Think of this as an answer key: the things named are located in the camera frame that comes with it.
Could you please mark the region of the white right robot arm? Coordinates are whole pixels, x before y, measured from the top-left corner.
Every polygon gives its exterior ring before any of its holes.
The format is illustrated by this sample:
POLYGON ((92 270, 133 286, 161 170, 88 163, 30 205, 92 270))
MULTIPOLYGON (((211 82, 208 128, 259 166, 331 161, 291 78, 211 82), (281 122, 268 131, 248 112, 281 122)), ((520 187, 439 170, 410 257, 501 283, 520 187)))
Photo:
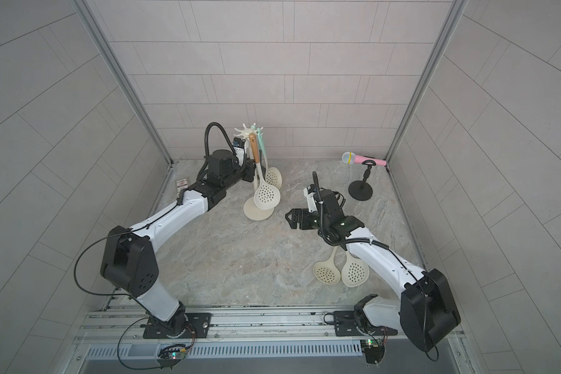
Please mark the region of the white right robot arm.
POLYGON ((339 247, 378 274, 397 294, 399 304, 390 306, 370 294, 354 307, 352 322, 369 337, 370 346, 382 355, 391 330, 401 331, 425 354, 461 323, 447 278, 437 269, 425 271, 380 242, 354 216, 347 216, 341 194, 310 185, 304 190, 308 206, 290 210, 285 218, 293 229, 315 230, 332 247, 339 247))

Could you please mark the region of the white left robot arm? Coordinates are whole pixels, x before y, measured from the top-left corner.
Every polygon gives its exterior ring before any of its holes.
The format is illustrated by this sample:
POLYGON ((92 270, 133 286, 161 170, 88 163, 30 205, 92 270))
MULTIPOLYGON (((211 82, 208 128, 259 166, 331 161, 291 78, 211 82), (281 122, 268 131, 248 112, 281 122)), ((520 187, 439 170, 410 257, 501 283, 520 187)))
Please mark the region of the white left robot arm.
POLYGON ((255 163, 248 159, 252 129, 244 127, 227 148, 210 152, 196 182, 182 190, 175 202, 130 228, 117 226, 103 239, 100 275, 124 295, 138 302, 161 337, 178 338, 189 330, 185 306, 172 296, 159 278, 156 253, 176 232, 212 210, 237 182, 252 182, 255 163))

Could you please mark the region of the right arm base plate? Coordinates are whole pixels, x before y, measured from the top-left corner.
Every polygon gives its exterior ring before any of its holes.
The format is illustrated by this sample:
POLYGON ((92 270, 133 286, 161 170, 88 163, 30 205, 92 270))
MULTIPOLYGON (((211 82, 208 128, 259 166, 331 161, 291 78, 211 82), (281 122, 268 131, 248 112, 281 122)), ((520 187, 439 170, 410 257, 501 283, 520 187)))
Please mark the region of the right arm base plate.
POLYGON ((367 337, 355 322, 354 311, 334 311, 331 324, 337 337, 367 337))

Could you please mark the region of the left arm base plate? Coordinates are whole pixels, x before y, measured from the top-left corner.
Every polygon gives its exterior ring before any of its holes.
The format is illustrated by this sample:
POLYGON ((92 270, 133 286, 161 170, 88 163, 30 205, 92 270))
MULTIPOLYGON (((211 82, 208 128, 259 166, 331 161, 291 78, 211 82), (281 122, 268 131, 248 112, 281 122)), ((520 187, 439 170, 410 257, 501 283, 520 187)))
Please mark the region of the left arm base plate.
POLYGON ((206 338, 212 316, 211 313, 184 313, 173 316, 168 322, 149 316, 142 325, 143 339, 206 338))

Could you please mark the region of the cream skimmer green handle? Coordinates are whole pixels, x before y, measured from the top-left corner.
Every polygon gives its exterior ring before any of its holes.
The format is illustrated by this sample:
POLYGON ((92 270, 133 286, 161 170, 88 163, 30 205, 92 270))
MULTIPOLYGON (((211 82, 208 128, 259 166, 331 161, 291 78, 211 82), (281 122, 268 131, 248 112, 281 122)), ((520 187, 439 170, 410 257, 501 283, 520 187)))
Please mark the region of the cream skimmer green handle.
POLYGON ((258 138, 258 142, 262 151, 262 155, 264 157, 264 162, 265 162, 265 166, 266 166, 266 174, 265 174, 265 181, 276 187, 277 189, 281 189, 282 187, 282 175, 281 172, 278 168, 275 167, 270 167, 269 163, 268 163, 268 158, 267 158, 267 154, 266 154, 266 148, 265 148, 265 144, 263 141, 263 133, 262 133, 262 129, 260 128, 256 128, 255 130, 257 138, 258 138))

